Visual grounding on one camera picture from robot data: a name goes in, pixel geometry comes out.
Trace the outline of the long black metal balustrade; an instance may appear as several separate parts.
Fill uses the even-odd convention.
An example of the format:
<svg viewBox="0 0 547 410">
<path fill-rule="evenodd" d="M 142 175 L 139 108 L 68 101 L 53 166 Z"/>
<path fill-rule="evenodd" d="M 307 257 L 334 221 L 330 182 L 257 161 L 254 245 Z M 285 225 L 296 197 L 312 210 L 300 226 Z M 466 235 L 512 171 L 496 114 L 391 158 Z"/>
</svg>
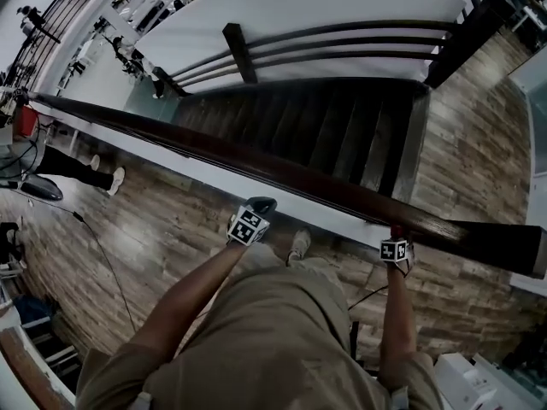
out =
<svg viewBox="0 0 547 410">
<path fill-rule="evenodd" d="M 16 58 L 10 64 L 3 83 L 8 87 L 24 86 L 32 89 L 38 76 L 58 48 L 60 41 L 91 0 L 53 0 L 38 15 L 44 21 L 42 28 L 32 27 Z"/>
</svg>

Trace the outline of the white cardboard box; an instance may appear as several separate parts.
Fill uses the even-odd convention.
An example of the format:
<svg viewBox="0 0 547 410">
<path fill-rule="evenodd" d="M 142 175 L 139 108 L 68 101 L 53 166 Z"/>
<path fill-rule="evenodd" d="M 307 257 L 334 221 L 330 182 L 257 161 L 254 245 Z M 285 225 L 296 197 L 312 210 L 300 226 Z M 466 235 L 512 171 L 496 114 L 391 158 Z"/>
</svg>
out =
<svg viewBox="0 0 547 410">
<path fill-rule="evenodd" d="M 479 410 L 497 387 L 460 353 L 441 354 L 434 366 L 438 387 L 454 410 Z"/>
</svg>

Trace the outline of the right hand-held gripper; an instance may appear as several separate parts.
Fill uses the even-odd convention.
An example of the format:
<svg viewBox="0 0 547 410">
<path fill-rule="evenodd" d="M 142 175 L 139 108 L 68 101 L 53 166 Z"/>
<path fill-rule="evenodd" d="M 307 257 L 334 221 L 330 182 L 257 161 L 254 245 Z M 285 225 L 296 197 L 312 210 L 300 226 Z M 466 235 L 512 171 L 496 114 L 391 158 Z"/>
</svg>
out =
<svg viewBox="0 0 547 410">
<path fill-rule="evenodd" d="M 382 240 L 379 258 L 390 270 L 410 272 L 415 264 L 414 244 L 405 237 L 392 237 Z"/>
</svg>

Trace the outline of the dark wooden handrail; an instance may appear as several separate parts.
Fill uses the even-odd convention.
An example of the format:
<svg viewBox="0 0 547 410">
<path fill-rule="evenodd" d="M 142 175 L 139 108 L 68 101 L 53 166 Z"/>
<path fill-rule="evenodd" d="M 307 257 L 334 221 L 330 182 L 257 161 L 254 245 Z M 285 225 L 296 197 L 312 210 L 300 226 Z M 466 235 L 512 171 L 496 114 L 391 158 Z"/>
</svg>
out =
<svg viewBox="0 0 547 410">
<path fill-rule="evenodd" d="M 400 225 L 413 243 L 526 277 L 547 277 L 547 231 L 541 227 L 444 220 L 200 132 L 63 97 L 31 93 L 30 99 L 127 152 L 243 199 L 271 197 L 281 213 L 378 251 L 391 238 L 391 225 Z"/>
</svg>

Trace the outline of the person's white shoe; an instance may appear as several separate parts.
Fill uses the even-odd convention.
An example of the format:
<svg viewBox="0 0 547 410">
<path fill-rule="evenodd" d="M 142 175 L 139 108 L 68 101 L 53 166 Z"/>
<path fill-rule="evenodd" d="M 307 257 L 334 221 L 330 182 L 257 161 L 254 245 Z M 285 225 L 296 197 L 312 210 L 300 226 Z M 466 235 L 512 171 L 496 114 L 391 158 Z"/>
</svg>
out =
<svg viewBox="0 0 547 410">
<path fill-rule="evenodd" d="M 296 232 L 292 239 L 291 248 L 286 258 L 285 264 L 289 267 L 293 262 L 301 261 L 311 245 L 311 233 L 307 227 Z"/>
</svg>

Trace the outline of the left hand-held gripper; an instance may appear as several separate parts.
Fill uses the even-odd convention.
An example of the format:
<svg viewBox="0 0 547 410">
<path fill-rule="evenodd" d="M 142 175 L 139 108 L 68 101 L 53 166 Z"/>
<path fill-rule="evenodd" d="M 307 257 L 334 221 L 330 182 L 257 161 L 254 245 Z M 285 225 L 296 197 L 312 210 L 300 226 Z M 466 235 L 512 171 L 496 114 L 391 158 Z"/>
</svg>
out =
<svg viewBox="0 0 547 410">
<path fill-rule="evenodd" d="M 251 245 L 259 241 L 270 227 L 270 221 L 277 208 L 277 201 L 271 197 L 254 196 L 240 206 L 231 218 L 227 230 L 228 240 Z"/>
</svg>

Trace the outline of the red-topped desk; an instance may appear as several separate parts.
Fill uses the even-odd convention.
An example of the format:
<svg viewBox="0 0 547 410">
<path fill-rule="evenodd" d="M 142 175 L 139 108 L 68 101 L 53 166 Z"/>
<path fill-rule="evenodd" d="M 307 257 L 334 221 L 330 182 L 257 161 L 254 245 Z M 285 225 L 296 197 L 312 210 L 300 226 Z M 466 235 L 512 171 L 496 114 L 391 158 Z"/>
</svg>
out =
<svg viewBox="0 0 547 410">
<path fill-rule="evenodd" d="M 26 138 L 31 137 L 38 126 L 38 112 L 30 106 L 22 106 L 17 117 L 17 134 Z"/>
</svg>

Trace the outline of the dark wooden stair banister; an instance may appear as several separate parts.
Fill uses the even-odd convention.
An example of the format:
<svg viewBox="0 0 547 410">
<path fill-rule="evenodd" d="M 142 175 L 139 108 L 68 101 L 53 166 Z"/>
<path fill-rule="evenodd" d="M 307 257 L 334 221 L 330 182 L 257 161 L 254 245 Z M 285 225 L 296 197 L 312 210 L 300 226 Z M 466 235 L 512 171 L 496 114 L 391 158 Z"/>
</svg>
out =
<svg viewBox="0 0 547 410">
<path fill-rule="evenodd" d="M 222 30 L 226 50 L 174 73 L 154 75 L 180 96 L 185 88 L 238 74 L 258 83 L 258 70 L 304 62 L 343 59 L 424 61 L 425 85 L 437 88 L 478 51 L 515 13 L 510 0 L 473 0 L 462 23 L 433 20 L 367 20 L 314 26 L 248 42 L 238 23 Z"/>
</svg>

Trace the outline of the dark wooden staircase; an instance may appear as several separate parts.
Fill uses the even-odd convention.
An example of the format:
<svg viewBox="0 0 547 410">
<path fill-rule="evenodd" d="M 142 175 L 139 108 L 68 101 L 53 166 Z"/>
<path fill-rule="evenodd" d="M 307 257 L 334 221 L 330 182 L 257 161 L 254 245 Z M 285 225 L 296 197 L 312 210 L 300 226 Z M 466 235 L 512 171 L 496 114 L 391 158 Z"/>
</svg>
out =
<svg viewBox="0 0 547 410">
<path fill-rule="evenodd" d="M 429 101 L 414 80 L 300 79 L 185 97 L 172 122 L 408 202 Z"/>
</svg>

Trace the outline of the person's olive shirt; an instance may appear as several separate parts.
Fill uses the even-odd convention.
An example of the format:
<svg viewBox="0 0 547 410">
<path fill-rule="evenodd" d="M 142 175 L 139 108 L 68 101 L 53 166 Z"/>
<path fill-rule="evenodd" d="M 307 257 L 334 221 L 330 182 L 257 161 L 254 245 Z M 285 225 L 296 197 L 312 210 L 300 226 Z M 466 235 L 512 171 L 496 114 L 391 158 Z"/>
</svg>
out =
<svg viewBox="0 0 547 410">
<path fill-rule="evenodd" d="M 411 354 L 371 377 L 351 357 L 339 289 L 287 267 L 245 272 L 218 295 L 179 355 L 121 346 L 90 356 L 78 410 L 442 410 L 432 359 Z"/>
</svg>

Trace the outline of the person's right forearm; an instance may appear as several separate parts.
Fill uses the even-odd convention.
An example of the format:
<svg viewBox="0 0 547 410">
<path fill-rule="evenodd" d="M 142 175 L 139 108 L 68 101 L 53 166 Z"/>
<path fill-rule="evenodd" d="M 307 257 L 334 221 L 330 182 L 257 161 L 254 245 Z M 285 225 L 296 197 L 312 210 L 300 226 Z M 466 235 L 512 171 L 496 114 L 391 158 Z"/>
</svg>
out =
<svg viewBox="0 0 547 410">
<path fill-rule="evenodd" d="M 417 352 L 414 310 L 403 273 L 390 264 L 387 281 L 379 363 L 379 381 L 383 385 L 387 385 L 390 375 Z"/>
</svg>

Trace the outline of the person's light trousers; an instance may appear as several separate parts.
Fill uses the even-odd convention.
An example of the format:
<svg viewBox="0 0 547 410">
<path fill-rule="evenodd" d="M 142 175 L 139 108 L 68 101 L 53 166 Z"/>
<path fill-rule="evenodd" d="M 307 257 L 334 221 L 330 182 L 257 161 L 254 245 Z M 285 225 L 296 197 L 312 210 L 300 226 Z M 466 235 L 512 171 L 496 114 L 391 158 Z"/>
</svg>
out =
<svg viewBox="0 0 547 410">
<path fill-rule="evenodd" d="M 256 271 L 269 268 L 291 268 L 320 276 L 336 286 L 344 293 L 343 286 L 332 266 L 322 257 L 280 259 L 272 248 L 264 243 L 254 243 L 244 253 L 238 262 L 238 268 L 243 271 Z"/>
</svg>

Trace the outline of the person's left forearm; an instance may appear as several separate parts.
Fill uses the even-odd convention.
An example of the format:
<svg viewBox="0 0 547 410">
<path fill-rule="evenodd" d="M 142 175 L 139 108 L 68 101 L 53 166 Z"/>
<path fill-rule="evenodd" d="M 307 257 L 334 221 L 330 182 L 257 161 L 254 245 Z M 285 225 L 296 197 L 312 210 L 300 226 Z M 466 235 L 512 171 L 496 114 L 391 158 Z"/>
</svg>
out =
<svg viewBox="0 0 547 410">
<path fill-rule="evenodd" d="M 185 275 L 159 300 L 130 343 L 156 351 L 163 360 L 171 360 L 191 324 L 246 250 L 241 243 L 229 243 Z"/>
</svg>

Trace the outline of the brown curved wooden ledge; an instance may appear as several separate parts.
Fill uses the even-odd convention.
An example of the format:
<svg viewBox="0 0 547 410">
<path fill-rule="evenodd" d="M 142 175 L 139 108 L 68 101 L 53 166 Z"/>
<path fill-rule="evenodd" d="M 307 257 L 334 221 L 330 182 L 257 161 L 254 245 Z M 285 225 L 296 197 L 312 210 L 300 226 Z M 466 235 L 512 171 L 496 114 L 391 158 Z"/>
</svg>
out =
<svg viewBox="0 0 547 410">
<path fill-rule="evenodd" d="M 0 401 L 12 410 L 74 410 L 60 387 L 54 385 L 17 335 L 0 331 Z"/>
</svg>

